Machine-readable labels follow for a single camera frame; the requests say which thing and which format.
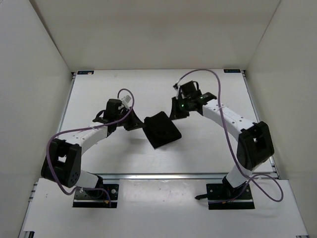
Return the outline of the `black skirt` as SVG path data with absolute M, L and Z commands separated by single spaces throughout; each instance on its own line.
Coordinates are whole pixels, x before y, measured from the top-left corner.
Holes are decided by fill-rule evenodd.
M 182 138 L 181 132 L 163 111 L 144 119 L 143 131 L 154 149 Z

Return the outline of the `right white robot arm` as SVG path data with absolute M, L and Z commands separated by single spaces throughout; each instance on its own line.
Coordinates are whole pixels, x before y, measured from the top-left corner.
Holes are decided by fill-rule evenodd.
M 253 122 L 242 117 L 210 92 L 203 94 L 196 81 L 183 85 L 176 83 L 173 87 L 177 94 L 172 98 L 172 120 L 186 118 L 190 112 L 198 112 L 220 125 L 237 141 L 235 166 L 223 179 L 222 186 L 222 194 L 234 198 L 252 172 L 274 154 L 268 125 L 263 121 Z

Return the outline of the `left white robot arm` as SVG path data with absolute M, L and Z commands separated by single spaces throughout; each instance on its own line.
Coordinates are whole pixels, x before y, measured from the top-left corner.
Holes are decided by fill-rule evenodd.
M 99 141 L 108 138 L 119 127 L 126 131 L 144 127 L 144 123 L 129 106 L 131 100 L 130 96 L 109 99 L 106 108 L 97 113 L 88 130 L 81 130 L 69 139 L 54 138 L 50 142 L 52 169 L 61 185 L 68 188 L 86 188 L 92 197 L 102 195 L 102 178 L 81 169 L 82 155 Z

